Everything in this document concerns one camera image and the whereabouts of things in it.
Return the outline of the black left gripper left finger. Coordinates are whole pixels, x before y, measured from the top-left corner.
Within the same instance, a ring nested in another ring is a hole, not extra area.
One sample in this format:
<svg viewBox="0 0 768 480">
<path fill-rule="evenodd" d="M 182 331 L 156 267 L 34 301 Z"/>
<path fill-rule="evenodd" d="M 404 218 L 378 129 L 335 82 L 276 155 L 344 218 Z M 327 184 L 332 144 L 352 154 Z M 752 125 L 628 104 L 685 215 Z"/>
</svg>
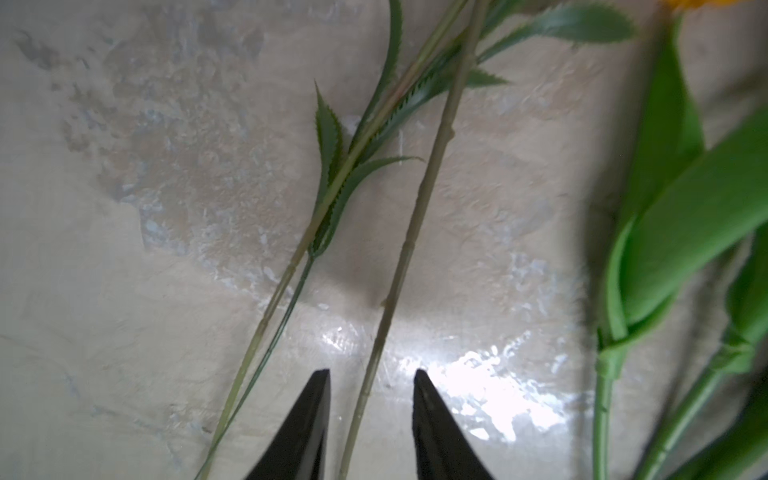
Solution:
<svg viewBox="0 0 768 480">
<path fill-rule="evenodd" d="M 246 479 L 322 480 L 330 404 L 330 370 L 316 370 Z"/>
</svg>

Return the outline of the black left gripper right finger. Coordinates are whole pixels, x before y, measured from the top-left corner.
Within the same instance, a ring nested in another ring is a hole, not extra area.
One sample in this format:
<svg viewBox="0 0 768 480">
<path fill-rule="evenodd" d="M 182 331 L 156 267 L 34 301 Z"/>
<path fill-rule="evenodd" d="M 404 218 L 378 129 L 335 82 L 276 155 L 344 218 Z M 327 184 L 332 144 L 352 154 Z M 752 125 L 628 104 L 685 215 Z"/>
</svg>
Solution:
<svg viewBox="0 0 768 480">
<path fill-rule="evenodd" d="M 418 479 L 493 479 L 423 369 L 414 376 L 412 435 Z"/>
</svg>

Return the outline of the orange marigold flower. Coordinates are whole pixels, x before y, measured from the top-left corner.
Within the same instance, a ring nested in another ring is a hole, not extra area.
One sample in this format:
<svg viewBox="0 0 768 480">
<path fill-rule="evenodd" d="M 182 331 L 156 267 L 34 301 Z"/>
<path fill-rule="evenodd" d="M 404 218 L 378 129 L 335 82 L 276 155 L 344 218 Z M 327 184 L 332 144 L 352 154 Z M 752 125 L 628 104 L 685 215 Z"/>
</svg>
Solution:
<svg viewBox="0 0 768 480">
<path fill-rule="evenodd" d="M 418 57 L 391 84 L 402 37 L 402 7 L 391 2 L 387 57 L 379 83 L 348 147 L 340 140 L 340 126 L 334 112 L 320 103 L 316 112 L 316 131 L 321 154 L 321 181 L 310 224 L 290 260 L 267 306 L 271 318 L 288 285 L 302 285 L 314 260 L 327 248 L 342 212 L 358 184 L 370 173 L 386 165 L 378 150 L 390 134 L 414 111 L 438 95 L 445 95 L 456 73 L 467 28 L 454 38 L 448 30 L 463 10 L 453 3 L 423 45 Z M 496 30 L 516 10 L 513 1 L 490 1 L 479 42 Z M 601 3 L 575 3 L 552 7 L 532 17 L 484 51 L 476 47 L 475 64 L 466 88 L 496 85 L 499 78 L 481 70 L 486 60 L 532 37 L 551 37 L 576 43 L 608 44 L 633 35 L 632 22 L 621 12 Z"/>
</svg>

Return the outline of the cream sunflower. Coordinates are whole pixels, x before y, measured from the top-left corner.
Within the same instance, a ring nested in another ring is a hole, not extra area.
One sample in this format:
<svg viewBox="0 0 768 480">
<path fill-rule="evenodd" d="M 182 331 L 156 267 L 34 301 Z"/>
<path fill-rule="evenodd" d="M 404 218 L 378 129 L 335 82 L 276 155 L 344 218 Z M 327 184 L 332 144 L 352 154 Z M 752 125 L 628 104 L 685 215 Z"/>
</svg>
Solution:
<svg viewBox="0 0 768 480">
<path fill-rule="evenodd" d="M 385 348 L 395 310 L 407 276 L 408 268 L 415 250 L 428 205 L 433 193 L 434 185 L 442 165 L 447 145 L 454 138 L 453 123 L 459 108 L 463 91 L 471 69 L 475 64 L 475 51 L 480 40 L 485 18 L 490 8 L 490 1 L 477 1 L 473 5 L 472 15 L 467 27 L 467 36 L 462 47 L 456 73 L 448 91 L 446 103 L 442 112 L 441 122 L 430 153 L 427 167 L 419 186 L 417 199 L 410 218 L 404 243 L 400 250 L 398 263 L 390 285 L 389 293 L 384 304 L 383 314 L 373 342 L 365 375 L 352 414 L 351 423 L 346 442 L 341 454 L 336 479 L 345 479 L 351 466 L 356 440 L 364 417 L 365 408 L 370 397 L 377 369 Z"/>
</svg>

